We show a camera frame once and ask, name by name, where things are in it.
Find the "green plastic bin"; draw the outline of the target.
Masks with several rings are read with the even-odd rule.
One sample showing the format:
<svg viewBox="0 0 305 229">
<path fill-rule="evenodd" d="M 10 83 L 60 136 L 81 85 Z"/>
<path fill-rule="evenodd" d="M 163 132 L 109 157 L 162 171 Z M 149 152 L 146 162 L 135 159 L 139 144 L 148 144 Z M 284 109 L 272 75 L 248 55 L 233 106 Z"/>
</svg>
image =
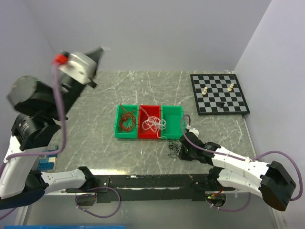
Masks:
<svg viewBox="0 0 305 229">
<path fill-rule="evenodd" d="M 179 140 L 183 135 L 181 119 L 183 116 L 182 106 L 161 106 L 161 119 L 165 121 L 165 128 L 161 130 L 161 139 Z"/>
<path fill-rule="evenodd" d="M 118 104 L 114 124 L 115 137 L 118 139 L 138 138 L 139 105 Z"/>
</svg>

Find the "red plastic bin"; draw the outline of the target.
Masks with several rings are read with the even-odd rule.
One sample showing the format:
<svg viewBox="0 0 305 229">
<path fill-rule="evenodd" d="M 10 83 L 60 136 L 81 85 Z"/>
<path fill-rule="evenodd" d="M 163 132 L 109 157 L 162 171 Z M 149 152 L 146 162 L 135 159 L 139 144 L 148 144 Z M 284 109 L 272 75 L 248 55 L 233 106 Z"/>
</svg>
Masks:
<svg viewBox="0 0 305 229">
<path fill-rule="evenodd" d="M 160 139 L 161 107 L 159 105 L 140 105 L 138 138 Z"/>
</svg>

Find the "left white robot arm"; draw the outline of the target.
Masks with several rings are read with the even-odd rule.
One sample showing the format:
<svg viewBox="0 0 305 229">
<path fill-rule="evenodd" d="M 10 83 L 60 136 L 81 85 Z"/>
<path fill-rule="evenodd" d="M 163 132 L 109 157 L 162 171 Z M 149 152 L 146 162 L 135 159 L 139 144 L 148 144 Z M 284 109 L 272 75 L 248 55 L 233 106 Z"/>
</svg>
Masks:
<svg viewBox="0 0 305 229">
<path fill-rule="evenodd" d="M 0 208 L 28 206 L 45 194 L 73 188 L 84 192 L 95 185 L 87 167 L 59 173 L 34 170 L 39 156 L 48 155 L 47 147 L 57 131 L 67 142 L 67 113 L 86 86 L 94 81 L 104 49 L 61 52 L 53 60 L 54 86 L 26 75 L 13 85 L 7 99 L 18 112 L 11 129 L 10 145 L 0 167 Z"/>
</svg>

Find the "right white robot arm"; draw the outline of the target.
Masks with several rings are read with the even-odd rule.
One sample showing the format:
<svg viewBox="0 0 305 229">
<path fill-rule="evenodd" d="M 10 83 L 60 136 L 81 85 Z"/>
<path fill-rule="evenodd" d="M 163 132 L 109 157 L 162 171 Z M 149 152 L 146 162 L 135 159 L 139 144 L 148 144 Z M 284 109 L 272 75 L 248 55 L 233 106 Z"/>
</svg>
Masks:
<svg viewBox="0 0 305 229">
<path fill-rule="evenodd" d="M 208 178 L 211 189 L 232 187 L 249 192 L 279 211 L 285 211 L 292 200 L 296 183 L 281 163 L 254 161 L 216 143 L 203 143 L 191 131 L 184 133 L 179 141 L 180 159 L 197 160 L 213 167 Z"/>
</svg>

